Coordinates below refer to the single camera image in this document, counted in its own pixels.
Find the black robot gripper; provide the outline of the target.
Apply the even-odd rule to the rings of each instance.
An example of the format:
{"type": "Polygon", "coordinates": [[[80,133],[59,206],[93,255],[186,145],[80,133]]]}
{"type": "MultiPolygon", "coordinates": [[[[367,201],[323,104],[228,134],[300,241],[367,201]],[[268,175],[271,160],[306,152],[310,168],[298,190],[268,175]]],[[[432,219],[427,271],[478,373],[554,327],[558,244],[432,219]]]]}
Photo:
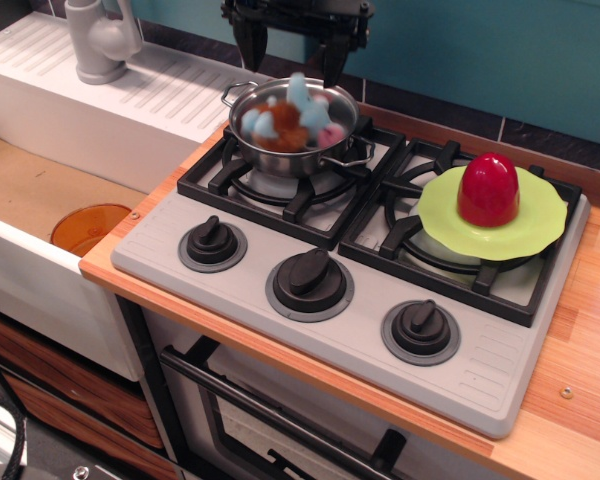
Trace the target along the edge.
{"type": "Polygon", "coordinates": [[[316,38],[314,55],[324,86],[336,86],[349,49],[367,46],[368,23],[374,15],[369,1],[224,1],[222,17],[233,28],[243,67],[258,71],[266,54],[270,29],[316,38]]]}

